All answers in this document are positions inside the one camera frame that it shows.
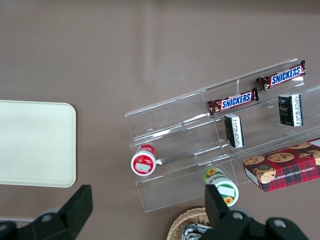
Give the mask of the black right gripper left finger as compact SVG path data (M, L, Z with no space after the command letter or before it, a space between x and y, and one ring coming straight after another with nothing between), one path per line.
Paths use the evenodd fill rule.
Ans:
M92 212L92 186L82 185L57 212L46 212L20 228L12 220L2 221L0 238L2 240L75 240Z

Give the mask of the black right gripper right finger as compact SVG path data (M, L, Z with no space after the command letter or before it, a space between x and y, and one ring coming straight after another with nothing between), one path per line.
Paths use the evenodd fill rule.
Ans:
M259 223L240 210L230 210L215 185L205 186L205 211L210 222L201 240L307 240L291 220L271 217Z

